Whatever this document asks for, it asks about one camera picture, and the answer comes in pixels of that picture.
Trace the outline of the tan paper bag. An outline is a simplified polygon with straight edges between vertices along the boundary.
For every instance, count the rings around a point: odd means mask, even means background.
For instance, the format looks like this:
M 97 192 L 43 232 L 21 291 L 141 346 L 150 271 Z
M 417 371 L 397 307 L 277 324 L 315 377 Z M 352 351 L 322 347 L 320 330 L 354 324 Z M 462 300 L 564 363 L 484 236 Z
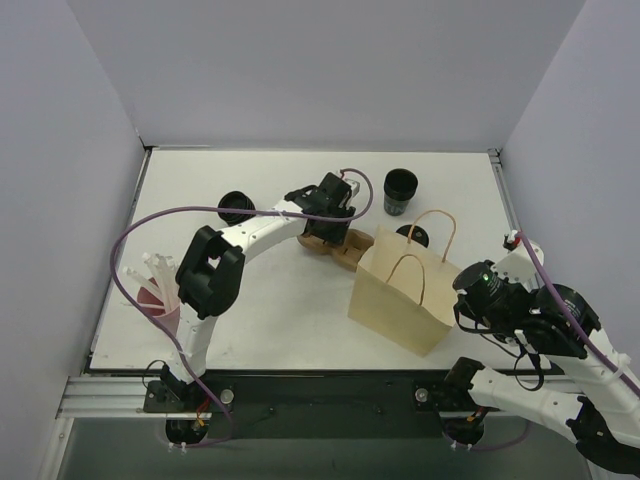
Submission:
M 455 325 L 452 287 L 460 269 L 448 254 L 457 232 L 455 217 L 440 209 L 423 216 L 442 214 L 452 230 L 444 251 L 435 253 L 383 226 L 359 261 L 348 317 L 403 349 L 427 356 Z

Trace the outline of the brown pulp cup carrier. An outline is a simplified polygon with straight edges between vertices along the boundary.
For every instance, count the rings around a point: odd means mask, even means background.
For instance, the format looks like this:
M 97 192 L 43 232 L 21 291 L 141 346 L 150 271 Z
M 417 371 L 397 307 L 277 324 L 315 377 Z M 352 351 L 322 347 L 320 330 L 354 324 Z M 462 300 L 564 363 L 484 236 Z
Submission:
M 319 255 L 328 255 L 340 267 L 355 272 L 363 255 L 374 244 L 374 238 L 360 230 L 349 229 L 341 245 L 333 245 L 310 234 L 297 236 L 298 243 Z

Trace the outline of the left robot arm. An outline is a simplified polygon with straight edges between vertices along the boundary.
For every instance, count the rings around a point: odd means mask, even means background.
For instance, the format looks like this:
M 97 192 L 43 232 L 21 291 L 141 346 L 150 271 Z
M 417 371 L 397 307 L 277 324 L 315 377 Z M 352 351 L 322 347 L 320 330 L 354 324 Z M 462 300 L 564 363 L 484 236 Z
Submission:
M 246 264 L 303 234 L 341 244 L 356 212 L 351 202 L 359 188 L 357 181 L 330 172 L 318 186 L 284 195 L 265 216 L 221 230 L 204 226 L 195 233 L 176 277 L 178 297 L 195 316 L 180 319 L 176 332 L 180 350 L 161 374 L 167 398 L 179 410 L 193 410 L 202 401 L 203 386 L 196 379 L 206 372 L 216 321 L 237 300 Z

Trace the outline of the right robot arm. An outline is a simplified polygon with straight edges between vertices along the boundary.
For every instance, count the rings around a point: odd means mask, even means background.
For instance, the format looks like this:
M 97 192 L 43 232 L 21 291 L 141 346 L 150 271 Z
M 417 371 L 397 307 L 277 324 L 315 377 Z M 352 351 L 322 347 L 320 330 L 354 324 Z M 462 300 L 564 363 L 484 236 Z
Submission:
M 445 378 L 446 401 L 457 408 L 473 402 L 517 415 L 563 436 L 605 470 L 638 475 L 639 381 L 586 300 L 563 285 L 529 291 L 501 278 L 489 261 L 461 271 L 452 287 L 454 316 L 473 321 L 472 333 L 513 342 L 536 369 L 548 360 L 579 391 L 553 391 L 542 379 L 525 386 L 461 357 Z

